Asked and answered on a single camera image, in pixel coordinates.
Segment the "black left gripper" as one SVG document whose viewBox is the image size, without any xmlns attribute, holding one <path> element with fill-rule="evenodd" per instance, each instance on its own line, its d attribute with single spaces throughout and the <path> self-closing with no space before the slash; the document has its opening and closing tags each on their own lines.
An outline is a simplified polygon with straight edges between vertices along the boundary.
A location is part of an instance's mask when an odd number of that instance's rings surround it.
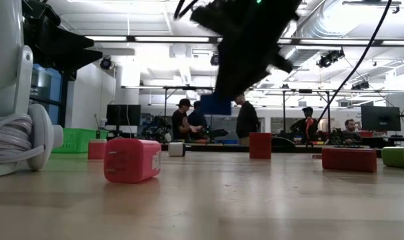
<svg viewBox="0 0 404 240">
<path fill-rule="evenodd" d="M 71 32 L 62 32 L 59 38 L 59 28 L 48 26 L 38 28 L 24 27 L 24 43 L 33 52 L 33 62 L 46 69 L 59 71 L 56 58 L 62 51 L 78 50 L 60 59 L 60 72 L 65 80 L 76 80 L 77 71 L 102 58 L 100 51 L 86 50 L 94 46 L 94 40 Z"/>
</svg>

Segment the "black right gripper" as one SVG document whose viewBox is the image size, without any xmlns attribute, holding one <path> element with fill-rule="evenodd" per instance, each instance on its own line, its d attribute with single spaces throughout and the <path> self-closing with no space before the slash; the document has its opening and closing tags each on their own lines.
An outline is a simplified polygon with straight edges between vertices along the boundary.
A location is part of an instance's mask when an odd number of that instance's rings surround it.
<svg viewBox="0 0 404 240">
<path fill-rule="evenodd" d="M 263 84 L 268 66 L 291 72 L 293 64 L 280 54 L 280 33 L 230 33 L 218 45 L 219 70 L 214 96 L 234 99 Z"/>
</svg>

